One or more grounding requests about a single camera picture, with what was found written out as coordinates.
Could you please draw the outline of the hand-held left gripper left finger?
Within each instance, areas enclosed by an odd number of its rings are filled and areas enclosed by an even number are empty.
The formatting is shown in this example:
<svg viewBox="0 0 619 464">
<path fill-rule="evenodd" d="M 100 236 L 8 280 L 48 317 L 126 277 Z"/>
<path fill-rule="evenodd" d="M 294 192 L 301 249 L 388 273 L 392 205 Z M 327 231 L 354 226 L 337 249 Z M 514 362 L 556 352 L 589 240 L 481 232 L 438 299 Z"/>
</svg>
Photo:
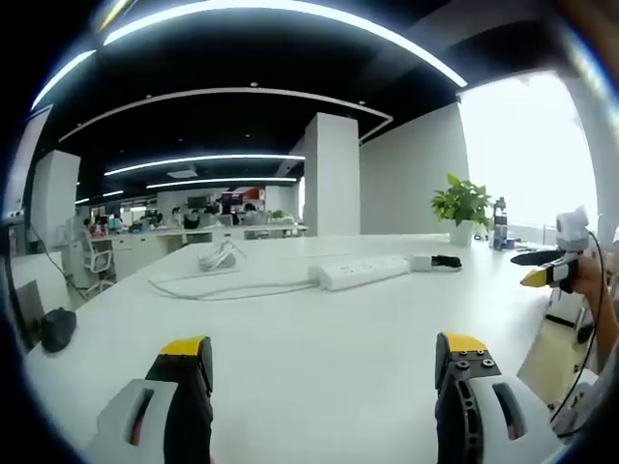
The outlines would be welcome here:
<svg viewBox="0 0 619 464">
<path fill-rule="evenodd" d="M 164 346 L 143 379 L 122 388 L 97 417 L 90 463 L 211 463 L 211 338 Z"/>
</svg>

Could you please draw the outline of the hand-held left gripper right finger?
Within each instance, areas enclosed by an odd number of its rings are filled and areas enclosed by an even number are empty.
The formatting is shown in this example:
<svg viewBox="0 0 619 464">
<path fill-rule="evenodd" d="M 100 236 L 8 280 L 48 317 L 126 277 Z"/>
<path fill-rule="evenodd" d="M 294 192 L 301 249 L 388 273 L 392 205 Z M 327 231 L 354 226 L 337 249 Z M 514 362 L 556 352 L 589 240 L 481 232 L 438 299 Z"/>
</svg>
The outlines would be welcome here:
<svg viewBox="0 0 619 464">
<path fill-rule="evenodd" d="M 478 339 L 439 333 L 434 386 L 439 463 L 542 463 L 551 455 L 549 411 L 505 375 Z"/>
</svg>

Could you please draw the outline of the person's right hand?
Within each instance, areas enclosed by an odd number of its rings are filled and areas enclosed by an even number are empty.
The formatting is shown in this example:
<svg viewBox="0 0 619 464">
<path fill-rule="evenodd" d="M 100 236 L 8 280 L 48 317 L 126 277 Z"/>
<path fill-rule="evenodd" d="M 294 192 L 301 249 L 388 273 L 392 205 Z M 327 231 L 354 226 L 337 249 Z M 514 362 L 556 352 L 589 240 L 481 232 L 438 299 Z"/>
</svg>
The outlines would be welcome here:
<svg viewBox="0 0 619 464">
<path fill-rule="evenodd" d="M 603 289 L 601 266 L 593 258 L 579 255 L 577 270 L 570 279 L 570 284 L 574 292 L 589 299 L 598 296 Z"/>
</svg>

